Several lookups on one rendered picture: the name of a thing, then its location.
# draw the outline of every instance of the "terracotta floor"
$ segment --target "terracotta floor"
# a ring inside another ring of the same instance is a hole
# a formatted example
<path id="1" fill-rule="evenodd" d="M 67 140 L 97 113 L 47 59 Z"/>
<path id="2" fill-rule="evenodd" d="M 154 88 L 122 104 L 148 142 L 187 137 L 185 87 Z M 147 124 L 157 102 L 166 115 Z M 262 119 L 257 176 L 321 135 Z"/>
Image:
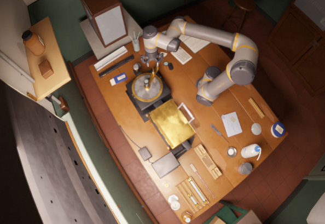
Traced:
<path id="1" fill-rule="evenodd" d="M 189 15 L 198 24 L 221 28 L 231 7 L 228 0 L 209 0 L 176 15 Z M 241 17 L 240 10 L 233 14 L 224 28 L 235 32 Z M 156 23 L 159 27 L 174 16 Z M 266 39 L 273 26 L 256 10 L 247 14 L 242 34 L 247 35 L 259 48 L 257 76 L 253 85 L 286 126 L 289 135 L 263 163 L 223 199 L 243 209 L 252 209 L 263 222 L 296 188 L 325 153 L 325 94 L 311 97 L 293 73 L 268 47 Z M 229 56 L 232 52 L 225 49 Z M 75 67 L 91 108 L 107 140 L 129 175 L 131 181 L 161 224 L 178 224 L 179 219 L 158 192 L 113 118 L 99 92 L 88 66 L 96 62 L 93 56 Z M 201 224 L 216 213 L 216 204 L 192 224 Z"/>

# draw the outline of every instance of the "stool seat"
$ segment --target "stool seat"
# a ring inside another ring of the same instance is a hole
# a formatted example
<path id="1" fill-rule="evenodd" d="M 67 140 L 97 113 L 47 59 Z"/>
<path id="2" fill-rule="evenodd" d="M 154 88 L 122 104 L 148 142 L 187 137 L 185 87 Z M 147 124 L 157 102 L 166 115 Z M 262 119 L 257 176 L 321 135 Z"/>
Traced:
<path id="1" fill-rule="evenodd" d="M 253 11 L 256 7 L 254 0 L 234 0 L 234 2 L 238 8 L 245 11 Z"/>
<path id="2" fill-rule="evenodd" d="M 254 0 L 234 0 L 234 2 L 235 2 L 235 4 L 234 4 L 233 8 L 231 9 L 231 11 L 228 14 L 226 20 L 223 22 L 223 24 L 221 26 L 223 26 L 226 23 L 226 21 L 229 19 L 229 16 L 234 11 L 234 9 L 236 7 L 238 7 L 240 9 L 244 10 L 243 16 L 241 18 L 240 25 L 239 25 L 238 30 L 237 30 L 237 32 L 239 32 L 240 28 L 242 26 L 243 20 L 245 18 L 246 12 L 253 11 L 255 9 L 255 7 L 256 7 L 256 4 L 255 4 Z"/>

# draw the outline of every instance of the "gray canister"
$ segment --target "gray canister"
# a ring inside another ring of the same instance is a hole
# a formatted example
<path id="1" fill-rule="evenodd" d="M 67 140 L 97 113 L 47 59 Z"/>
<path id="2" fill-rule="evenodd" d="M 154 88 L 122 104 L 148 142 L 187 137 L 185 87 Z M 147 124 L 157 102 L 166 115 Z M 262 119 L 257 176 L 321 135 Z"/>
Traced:
<path id="1" fill-rule="evenodd" d="M 253 166 L 250 163 L 241 163 L 238 166 L 238 172 L 241 175 L 248 175 L 252 172 L 252 170 L 253 170 Z"/>

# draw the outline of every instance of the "spray bottle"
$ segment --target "spray bottle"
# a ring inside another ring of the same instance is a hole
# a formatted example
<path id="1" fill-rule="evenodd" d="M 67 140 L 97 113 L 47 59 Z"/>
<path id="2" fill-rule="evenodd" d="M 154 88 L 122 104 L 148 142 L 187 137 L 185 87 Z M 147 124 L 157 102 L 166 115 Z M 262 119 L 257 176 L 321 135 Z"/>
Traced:
<path id="1" fill-rule="evenodd" d="M 259 154 L 259 156 L 257 158 L 257 160 L 258 160 L 261 152 L 262 152 L 261 147 L 258 146 L 256 143 L 254 143 L 254 144 L 248 145 L 247 147 L 243 148 L 241 150 L 241 156 L 246 159 L 246 158 L 254 157 Z"/>

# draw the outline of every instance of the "cabinet door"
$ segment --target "cabinet door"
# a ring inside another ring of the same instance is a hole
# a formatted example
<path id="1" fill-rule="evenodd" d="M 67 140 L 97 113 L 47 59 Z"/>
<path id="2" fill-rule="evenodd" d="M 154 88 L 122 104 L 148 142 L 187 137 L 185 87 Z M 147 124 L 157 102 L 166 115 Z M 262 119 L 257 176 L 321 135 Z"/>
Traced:
<path id="1" fill-rule="evenodd" d="M 289 66 L 294 65 L 321 35 L 297 12 L 288 8 L 268 38 L 268 45 Z"/>
<path id="2" fill-rule="evenodd" d="M 320 39 L 294 66 L 293 70 L 310 95 L 325 91 L 325 39 Z"/>

